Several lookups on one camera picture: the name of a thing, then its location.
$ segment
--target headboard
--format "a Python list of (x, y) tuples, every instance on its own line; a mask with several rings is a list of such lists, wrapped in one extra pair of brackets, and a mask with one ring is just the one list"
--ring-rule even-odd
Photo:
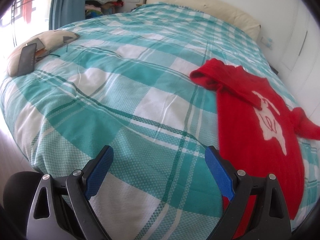
[(259, 22), (244, 11), (220, 0), (143, 0), (144, 4), (155, 2), (188, 6), (238, 27), (254, 41), (258, 38), (261, 27)]

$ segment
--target power outlet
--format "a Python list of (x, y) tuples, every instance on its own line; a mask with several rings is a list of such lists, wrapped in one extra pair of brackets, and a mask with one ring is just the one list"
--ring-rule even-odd
[(140, 0), (125, 0), (126, 2), (138, 3)]

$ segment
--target pile of clothes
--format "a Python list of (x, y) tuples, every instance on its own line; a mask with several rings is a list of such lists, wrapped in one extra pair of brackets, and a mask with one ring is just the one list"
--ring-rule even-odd
[(88, 0), (85, 2), (85, 18), (91, 19), (102, 15), (114, 14), (116, 7), (124, 5), (122, 0)]

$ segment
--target sweater sleeve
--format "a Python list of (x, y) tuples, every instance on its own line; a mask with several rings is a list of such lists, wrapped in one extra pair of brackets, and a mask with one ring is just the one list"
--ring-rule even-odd
[[(251, 76), (253, 75), (247, 73), (241, 66), (236, 68), (225, 65), (221, 60), (215, 58), (207, 60), (204, 65), (190, 73), (190, 79), (197, 85), (208, 90), (224, 88), (242, 101), (262, 110), (260, 98), (250, 89), (256, 85), (252, 83)], [(254, 78), (258, 81), (262, 80), (255, 76)]]
[(320, 140), (320, 127), (308, 119), (301, 107), (291, 111), (291, 122), (295, 134), (306, 139)]

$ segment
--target plaid bedspread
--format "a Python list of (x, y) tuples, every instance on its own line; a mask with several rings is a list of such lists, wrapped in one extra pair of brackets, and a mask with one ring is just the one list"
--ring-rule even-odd
[[(79, 40), (1, 85), (1, 110), (22, 153), (57, 177), (111, 145), (114, 162), (90, 202), (113, 240), (206, 239), (222, 215), (204, 161), (206, 146), (219, 148), (216, 94), (189, 73), (215, 57), (267, 77), (289, 108), (295, 99), (249, 36), (202, 12), (158, 3), (63, 29)], [(299, 142), (305, 190), (292, 228), (320, 192), (317, 151)]]

